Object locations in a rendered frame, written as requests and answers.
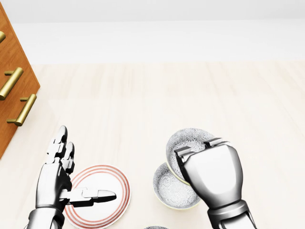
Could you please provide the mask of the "wooden cabinet drawer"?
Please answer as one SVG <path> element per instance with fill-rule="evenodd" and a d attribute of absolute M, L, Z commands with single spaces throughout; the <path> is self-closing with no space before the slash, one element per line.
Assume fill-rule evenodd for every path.
<path fill-rule="evenodd" d="M 12 103 L 14 96 L 16 98 L 14 94 L 17 93 L 18 86 L 21 84 L 28 66 L 24 51 L 15 40 L 3 40 L 0 43 L 0 105 L 8 105 Z M 23 69 L 23 76 L 12 87 L 7 87 L 11 89 L 9 93 L 2 94 L 2 87 L 7 84 L 7 81 L 11 82 L 11 75 L 5 75 L 5 72 L 13 72 L 17 68 Z"/>
<path fill-rule="evenodd" d="M 36 94 L 40 84 L 36 80 L 18 81 L 4 101 L 0 101 L 0 159 L 17 130 L 7 119 L 16 119 L 24 106 L 21 97 Z"/>
<path fill-rule="evenodd" d="M 0 62 L 9 59 L 15 50 L 15 39 L 12 30 L 3 11 L 0 10 L 0 31 L 6 35 L 5 40 L 0 43 Z"/>

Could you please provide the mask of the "white plate with red rings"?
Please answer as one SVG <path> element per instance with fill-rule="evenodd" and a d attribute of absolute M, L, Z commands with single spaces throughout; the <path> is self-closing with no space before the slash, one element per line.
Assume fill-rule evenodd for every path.
<path fill-rule="evenodd" d="M 78 173 L 72 180 L 72 189 L 108 190 L 116 199 L 94 203 L 90 207 L 66 206 L 65 218 L 79 229 L 105 229 L 125 213 L 131 200 L 131 186 L 127 176 L 112 165 L 94 165 Z"/>

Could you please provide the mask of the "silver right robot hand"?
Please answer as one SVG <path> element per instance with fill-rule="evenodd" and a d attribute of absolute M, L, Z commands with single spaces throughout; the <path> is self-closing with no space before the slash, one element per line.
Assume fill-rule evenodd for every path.
<path fill-rule="evenodd" d="M 183 180 L 210 209 L 220 209 L 242 199 L 243 170 L 239 155 L 230 142 L 214 138 L 194 152 L 184 146 L 175 156 Z"/>

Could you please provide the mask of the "wooden cabinet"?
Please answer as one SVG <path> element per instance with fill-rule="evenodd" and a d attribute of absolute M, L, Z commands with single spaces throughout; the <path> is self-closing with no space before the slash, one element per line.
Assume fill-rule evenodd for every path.
<path fill-rule="evenodd" d="M 22 126 L 40 84 L 0 2 L 0 158 Z"/>

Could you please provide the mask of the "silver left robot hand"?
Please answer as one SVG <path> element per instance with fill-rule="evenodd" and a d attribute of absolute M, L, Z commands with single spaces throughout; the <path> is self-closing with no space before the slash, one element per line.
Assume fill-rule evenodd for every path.
<path fill-rule="evenodd" d="M 75 208 L 90 207 L 95 203 L 113 201 L 116 194 L 98 188 L 73 188 L 70 174 L 74 171 L 75 147 L 67 142 L 68 130 L 61 126 L 51 140 L 47 150 L 47 160 L 42 166 L 37 190 L 36 207 L 64 210 L 66 205 Z"/>

